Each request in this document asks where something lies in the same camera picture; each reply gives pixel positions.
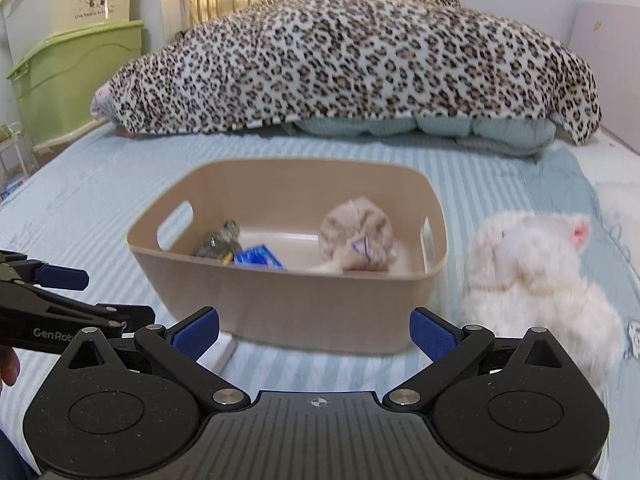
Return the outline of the left hand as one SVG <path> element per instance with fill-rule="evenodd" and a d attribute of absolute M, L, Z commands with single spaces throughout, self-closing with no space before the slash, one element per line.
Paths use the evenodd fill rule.
<path fill-rule="evenodd" d="M 13 348 L 0 348 L 0 370 L 1 381 L 5 385 L 13 387 L 21 371 L 20 359 Z"/>

